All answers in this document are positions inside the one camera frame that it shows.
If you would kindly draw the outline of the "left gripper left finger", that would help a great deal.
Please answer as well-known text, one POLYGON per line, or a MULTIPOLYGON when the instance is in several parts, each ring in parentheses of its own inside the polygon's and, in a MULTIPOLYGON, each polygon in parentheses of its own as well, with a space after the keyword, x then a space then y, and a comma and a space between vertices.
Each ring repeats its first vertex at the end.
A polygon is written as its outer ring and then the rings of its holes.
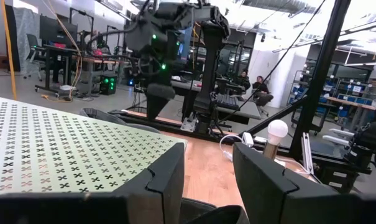
POLYGON ((177 224, 184 155, 176 143, 112 192, 0 195, 0 224, 177 224))

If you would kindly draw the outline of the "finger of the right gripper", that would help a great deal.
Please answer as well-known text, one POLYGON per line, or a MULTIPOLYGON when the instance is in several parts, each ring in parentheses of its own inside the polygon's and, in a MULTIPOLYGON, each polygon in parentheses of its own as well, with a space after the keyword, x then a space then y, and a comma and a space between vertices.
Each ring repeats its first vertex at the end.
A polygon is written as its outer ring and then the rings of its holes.
POLYGON ((159 96, 148 96, 147 97, 147 118, 149 120, 154 120, 169 101, 170 101, 170 98, 162 98, 159 96))

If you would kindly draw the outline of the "dark green garment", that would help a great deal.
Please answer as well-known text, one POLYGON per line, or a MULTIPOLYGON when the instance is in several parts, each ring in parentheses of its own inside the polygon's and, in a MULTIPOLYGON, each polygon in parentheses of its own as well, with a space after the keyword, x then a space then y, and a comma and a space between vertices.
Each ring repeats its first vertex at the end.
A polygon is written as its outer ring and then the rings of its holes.
POLYGON ((182 198, 179 224, 250 224, 240 205, 216 207, 210 203, 182 198))

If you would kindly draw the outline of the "grey garment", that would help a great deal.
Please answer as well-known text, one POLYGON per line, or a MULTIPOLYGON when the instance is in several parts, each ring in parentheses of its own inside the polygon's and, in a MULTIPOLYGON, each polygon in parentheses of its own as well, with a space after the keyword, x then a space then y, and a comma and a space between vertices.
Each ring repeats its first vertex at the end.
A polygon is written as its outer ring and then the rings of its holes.
POLYGON ((153 127, 145 126, 142 124, 126 123, 125 121, 118 118, 117 116, 114 116, 109 113, 105 113, 101 110, 97 110, 94 108, 82 108, 80 109, 79 115, 160 134, 160 131, 153 127))

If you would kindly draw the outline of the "grey desk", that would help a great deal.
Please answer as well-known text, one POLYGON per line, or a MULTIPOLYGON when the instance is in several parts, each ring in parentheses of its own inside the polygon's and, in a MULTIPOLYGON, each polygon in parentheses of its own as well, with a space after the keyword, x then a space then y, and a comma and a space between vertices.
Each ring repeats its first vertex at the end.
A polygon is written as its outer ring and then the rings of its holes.
POLYGON ((240 107, 240 109, 237 111, 229 108, 218 107, 219 117, 226 117, 231 114, 231 117, 229 118, 230 121, 232 121, 233 119, 243 119, 244 121, 248 121, 249 119, 262 119, 259 113, 259 109, 254 102, 238 101, 237 105, 240 107))
POLYGON ((195 92, 200 92, 201 91, 201 85, 202 83, 197 80, 190 80, 188 82, 179 82, 176 80, 171 81, 172 87, 178 90, 191 90, 195 92))

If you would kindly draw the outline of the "black computer with green lights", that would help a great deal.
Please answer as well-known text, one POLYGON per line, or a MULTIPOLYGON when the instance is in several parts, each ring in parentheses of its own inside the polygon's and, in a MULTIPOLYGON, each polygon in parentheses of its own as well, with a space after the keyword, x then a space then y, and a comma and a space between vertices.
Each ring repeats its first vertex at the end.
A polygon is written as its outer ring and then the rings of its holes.
POLYGON ((100 94, 112 95, 116 92, 117 76, 114 75, 102 75, 100 81, 100 94))

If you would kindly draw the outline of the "white bulb lamp brass base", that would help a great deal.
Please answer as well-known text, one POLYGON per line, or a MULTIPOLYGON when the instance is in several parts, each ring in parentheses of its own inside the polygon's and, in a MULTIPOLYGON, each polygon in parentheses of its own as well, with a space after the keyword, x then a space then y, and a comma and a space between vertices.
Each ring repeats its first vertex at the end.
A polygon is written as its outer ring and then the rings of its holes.
POLYGON ((271 160, 274 160, 277 155, 280 142, 288 134, 288 126, 284 121, 276 119, 269 123, 267 126, 267 132, 268 138, 263 149, 263 155, 271 160))

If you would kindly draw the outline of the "black keyboard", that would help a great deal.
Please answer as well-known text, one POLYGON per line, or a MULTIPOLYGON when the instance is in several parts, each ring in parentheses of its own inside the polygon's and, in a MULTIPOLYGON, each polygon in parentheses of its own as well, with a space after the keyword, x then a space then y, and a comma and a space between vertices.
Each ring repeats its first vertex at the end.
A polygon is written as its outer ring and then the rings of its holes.
POLYGON ((218 94, 216 104, 218 107, 237 110, 239 108, 239 100, 235 96, 218 94))

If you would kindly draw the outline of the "large black monitor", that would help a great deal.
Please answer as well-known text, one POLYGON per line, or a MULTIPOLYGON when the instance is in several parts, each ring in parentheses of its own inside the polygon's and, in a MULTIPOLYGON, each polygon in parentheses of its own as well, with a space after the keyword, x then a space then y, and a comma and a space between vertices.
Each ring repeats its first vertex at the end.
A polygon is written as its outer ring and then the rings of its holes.
POLYGON ((60 23, 56 19, 46 16, 40 16, 39 38, 42 40, 42 44, 58 43, 74 47, 60 23))

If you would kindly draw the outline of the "black robot equipment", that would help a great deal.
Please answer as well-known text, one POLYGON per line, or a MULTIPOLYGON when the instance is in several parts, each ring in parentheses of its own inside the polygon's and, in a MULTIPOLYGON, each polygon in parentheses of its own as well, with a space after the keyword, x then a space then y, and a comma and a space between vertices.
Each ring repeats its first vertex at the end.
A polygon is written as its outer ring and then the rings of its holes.
POLYGON ((350 149, 344 159, 363 169, 373 164, 376 169, 376 110, 373 120, 361 127, 349 143, 350 149))

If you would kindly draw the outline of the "wooden workbench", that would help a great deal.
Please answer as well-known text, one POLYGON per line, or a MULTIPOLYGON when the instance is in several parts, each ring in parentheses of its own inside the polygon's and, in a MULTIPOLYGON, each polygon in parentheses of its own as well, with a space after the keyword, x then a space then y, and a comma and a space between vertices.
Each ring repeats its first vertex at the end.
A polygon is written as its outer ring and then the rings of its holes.
POLYGON ((376 107, 374 106, 361 104, 361 103, 355 103, 355 102, 347 101, 347 100, 341 100, 335 97, 328 96, 326 97, 326 99, 329 101, 335 101, 335 102, 341 103, 343 105, 353 106, 356 109, 352 122, 347 127, 348 130, 350 131, 354 131, 356 128, 363 126, 365 124, 365 120, 367 119, 368 113, 370 111, 376 110, 376 107))

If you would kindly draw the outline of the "black office chair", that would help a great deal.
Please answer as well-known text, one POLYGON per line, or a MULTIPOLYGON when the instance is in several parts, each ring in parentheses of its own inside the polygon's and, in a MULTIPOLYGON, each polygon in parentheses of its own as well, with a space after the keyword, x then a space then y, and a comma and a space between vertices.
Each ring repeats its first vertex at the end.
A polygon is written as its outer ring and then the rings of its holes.
POLYGON ((39 68, 37 71, 37 75, 39 81, 42 82, 43 78, 41 76, 41 70, 45 67, 46 63, 46 49, 41 47, 38 43, 38 40, 35 35, 33 34, 26 34, 27 41, 29 44, 29 53, 26 56, 26 60, 29 63, 36 64, 39 68))

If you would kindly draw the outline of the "metal shelving with blue bins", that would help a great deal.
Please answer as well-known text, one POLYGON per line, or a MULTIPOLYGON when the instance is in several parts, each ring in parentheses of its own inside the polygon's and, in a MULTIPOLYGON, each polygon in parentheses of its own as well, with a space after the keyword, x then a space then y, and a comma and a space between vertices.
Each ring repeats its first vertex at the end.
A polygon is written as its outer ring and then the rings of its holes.
POLYGON ((340 125, 342 129, 347 129, 352 122, 356 109, 353 106, 329 101, 326 97, 330 96, 376 107, 373 99, 368 97, 370 95, 368 90, 371 87, 371 84, 362 83, 355 79, 348 80, 332 75, 324 84, 323 94, 319 98, 317 113, 322 116, 322 119, 326 119, 330 114, 333 115, 334 122, 340 125))

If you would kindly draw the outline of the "silver mounting bracket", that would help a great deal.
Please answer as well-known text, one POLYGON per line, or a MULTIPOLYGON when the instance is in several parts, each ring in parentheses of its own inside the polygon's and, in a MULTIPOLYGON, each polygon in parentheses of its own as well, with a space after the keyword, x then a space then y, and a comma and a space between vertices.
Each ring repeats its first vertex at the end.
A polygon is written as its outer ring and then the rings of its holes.
POLYGON ((196 125, 198 124, 198 120, 194 118, 185 118, 181 124, 180 129, 182 131, 186 131, 189 133, 193 133, 196 131, 196 125))

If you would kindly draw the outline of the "black aluminium table frame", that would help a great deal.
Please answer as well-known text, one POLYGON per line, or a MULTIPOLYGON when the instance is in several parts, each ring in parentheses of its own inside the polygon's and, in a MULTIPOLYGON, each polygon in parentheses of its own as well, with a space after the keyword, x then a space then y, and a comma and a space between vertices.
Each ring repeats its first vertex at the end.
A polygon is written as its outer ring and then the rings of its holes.
MULTIPOLYGON (((265 129, 271 121, 281 119, 286 115, 292 113, 293 110, 302 106, 303 110, 301 111, 291 146, 290 148, 283 146, 281 149, 282 156, 292 157, 295 160, 302 159, 303 156, 301 156, 300 154, 302 147, 299 144, 299 138, 301 134, 303 132, 306 133, 312 125, 315 108, 318 106, 321 87, 326 80, 326 70, 331 64, 332 55, 334 54, 337 40, 342 29, 343 20, 346 16, 346 12, 349 8, 350 3, 351 0, 335 0, 334 2, 334 7, 332 9, 331 17, 326 29, 325 36, 323 37, 321 50, 319 51, 318 60, 314 69, 314 78, 311 81, 307 94, 304 94, 300 99, 293 102, 290 106, 287 106, 273 116, 263 120, 258 125, 239 133, 238 135, 240 137, 244 132, 250 133, 252 136, 255 136, 258 132, 265 129)), ((202 90, 204 91, 203 93, 205 93, 207 98, 209 98, 209 90, 207 90, 206 88, 210 87, 209 81, 215 81, 215 78, 213 77, 215 77, 214 73, 211 74, 211 77, 207 74, 203 76, 201 91, 197 94, 196 100, 199 100, 199 98, 201 97, 202 90)), ((152 126, 154 128, 160 128, 163 131, 174 132, 171 129, 174 126, 176 127, 175 123, 161 121, 157 118, 155 118, 154 120, 149 120, 146 116, 142 115, 142 113, 133 114, 132 112, 134 111, 121 111, 120 113, 117 112, 115 115, 123 119, 125 118, 127 121, 137 121, 139 124, 148 124, 149 126, 152 126)), ((371 174, 372 172, 371 168, 369 167, 366 169, 356 167, 344 159, 338 158, 336 156, 329 156, 320 152, 315 152, 314 154, 312 154, 312 158, 317 165, 337 167, 343 170, 349 170, 364 174, 371 174)))

